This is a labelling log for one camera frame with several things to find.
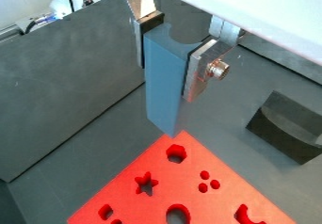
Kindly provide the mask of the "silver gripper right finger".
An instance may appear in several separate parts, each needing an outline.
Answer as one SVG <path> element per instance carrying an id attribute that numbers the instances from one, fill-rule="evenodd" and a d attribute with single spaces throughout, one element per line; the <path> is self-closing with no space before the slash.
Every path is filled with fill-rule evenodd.
<path id="1" fill-rule="evenodd" d="M 212 16 L 209 37 L 189 55 L 184 85 L 184 98 L 189 102 L 202 94 L 212 77 L 218 80 L 226 77 L 230 66 L 224 58 L 244 35 L 245 30 L 240 26 L 216 15 Z"/>

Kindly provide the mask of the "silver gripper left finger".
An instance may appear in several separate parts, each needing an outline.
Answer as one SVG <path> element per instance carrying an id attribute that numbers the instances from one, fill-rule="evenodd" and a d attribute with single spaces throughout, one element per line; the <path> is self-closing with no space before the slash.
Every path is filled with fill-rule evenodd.
<path id="1" fill-rule="evenodd" d="M 138 64 L 145 68 L 144 35 L 164 23 L 165 14 L 158 11 L 156 0 L 125 0 L 132 11 L 134 26 Z"/>

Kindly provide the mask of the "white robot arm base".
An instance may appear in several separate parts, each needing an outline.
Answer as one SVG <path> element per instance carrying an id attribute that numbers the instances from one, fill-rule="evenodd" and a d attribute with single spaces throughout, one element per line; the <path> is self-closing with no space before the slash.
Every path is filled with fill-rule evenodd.
<path id="1" fill-rule="evenodd" d="M 17 22 L 23 34 L 31 33 L 42 25 L 62 20 L 67 15 L 89 7 L 101 0 L 53 0 L 42 13 Z"/>

